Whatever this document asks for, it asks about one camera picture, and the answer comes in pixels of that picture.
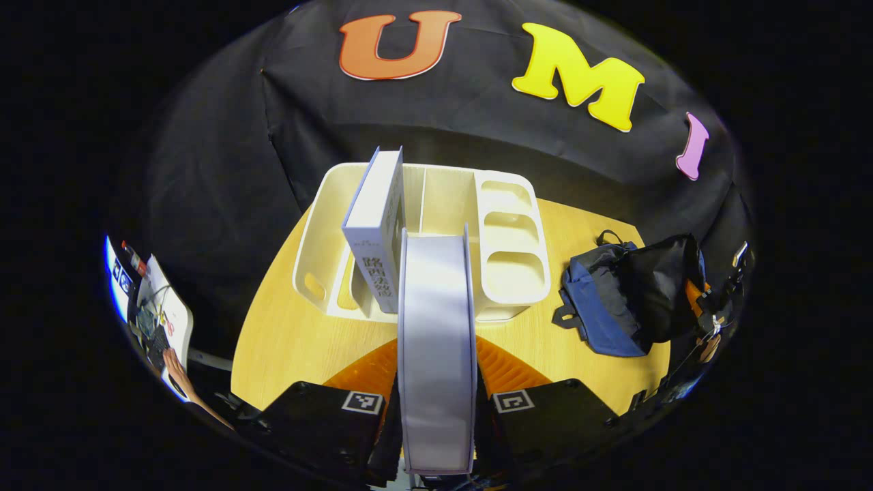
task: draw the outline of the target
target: black background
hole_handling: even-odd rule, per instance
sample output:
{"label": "black background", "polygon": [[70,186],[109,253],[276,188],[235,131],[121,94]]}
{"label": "black background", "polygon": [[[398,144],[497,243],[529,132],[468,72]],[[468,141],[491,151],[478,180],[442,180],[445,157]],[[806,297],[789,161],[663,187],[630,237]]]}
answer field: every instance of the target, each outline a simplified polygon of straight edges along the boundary
{"label": "black background", "polygon": [[[854,132],[862,127],[849,123],[861,89],[838,87],[869,47],[854,37],[860,16],[846,4],[585,5],[675,66],[741,141],[758,183],[759,268],[738,334],[685,404],[560,486],[860,482],[870,458],[869,445],[856,445],[870,425],[854,418],[867,391],[856,328],[867,316],[866,265],[861,222],[846,211],[859,207],[852,191],[870,171]],[[176,405],[120,349],[99,274],[103,206],[134,131],[198,63],[291,7],[32,3],[8,12],[8,73],[21,82],[6,94],[4,131],[18,147],[4,241],[21,254],[5,261],[15,270],[5,323],[16,355],[5,398],[12,488],[315,487]]]}

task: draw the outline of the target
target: pink letter i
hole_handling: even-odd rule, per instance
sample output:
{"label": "pink letter i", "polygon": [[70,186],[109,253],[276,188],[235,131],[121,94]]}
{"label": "pink letter i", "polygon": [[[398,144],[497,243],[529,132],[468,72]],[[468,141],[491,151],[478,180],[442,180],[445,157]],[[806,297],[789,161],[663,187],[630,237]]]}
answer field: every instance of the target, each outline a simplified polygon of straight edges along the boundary
{"label": "pink letter i", "polygon": [[689,131],[688,142],[685,144],[685,152],[676,157],[676,167],[683,171],[692,181],[697,181],[700,157],[704,153],[704,143],[709,140],[709,132],[704,124],[694,117],[694,114],[685,113],[688,116]]}

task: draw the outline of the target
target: yellow letter m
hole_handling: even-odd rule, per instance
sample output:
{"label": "yellow letter m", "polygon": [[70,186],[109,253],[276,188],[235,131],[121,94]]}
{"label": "yellow letter m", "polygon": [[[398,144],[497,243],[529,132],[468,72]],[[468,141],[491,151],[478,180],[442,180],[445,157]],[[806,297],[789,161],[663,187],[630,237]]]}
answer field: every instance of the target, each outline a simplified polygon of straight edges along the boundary
{"label": "yellow letter m", "polygon": [[567,34],[540,24],[524,23],[522,29],[533,36],[533,52],[524,77],[512,80],[512,88],[543,99],[554,99],[558,89],[552,85],[554,71],[560,74],[567,104],[576,107],[600,89],[600,98],[588,104],[588,112],[609,126],[630,131],[630,109],[636,89],[646,81],[633,66],[607,58],[590,66],[579,46]]}

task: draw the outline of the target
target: black bag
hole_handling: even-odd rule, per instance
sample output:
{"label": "black bag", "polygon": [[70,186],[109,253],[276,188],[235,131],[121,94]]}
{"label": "black bag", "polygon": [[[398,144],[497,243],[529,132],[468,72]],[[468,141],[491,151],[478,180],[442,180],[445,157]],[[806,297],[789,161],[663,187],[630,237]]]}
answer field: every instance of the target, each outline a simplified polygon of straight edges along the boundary
{"label": "black bag", "polygon": [[612,356],[645,356],[653,342],[698,328],[685,287],[690,281],[700,292],[708,288],[694,237],[676,235],[637,248],[632,242],[605,244],[607,233],[615,235],[604,231],[597,248],[570,260],[561,277],[564,306],[553,322],[578,328],[594,352]]}

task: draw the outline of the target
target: keyboard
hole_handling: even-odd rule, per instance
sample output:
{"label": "keyboard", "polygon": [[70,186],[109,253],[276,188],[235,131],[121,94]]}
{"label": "keyboard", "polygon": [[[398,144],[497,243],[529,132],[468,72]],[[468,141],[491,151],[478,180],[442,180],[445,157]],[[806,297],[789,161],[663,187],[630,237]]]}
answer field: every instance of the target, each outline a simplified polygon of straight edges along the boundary
{"label": "keyboard", "polygon": [[158,325],[155,328],[155,337],[148,341],[148,360],[158,371],[163,371],[165,366],[163,352],[167,348],[169,348],[167,333],[164,332],[163,326]]}

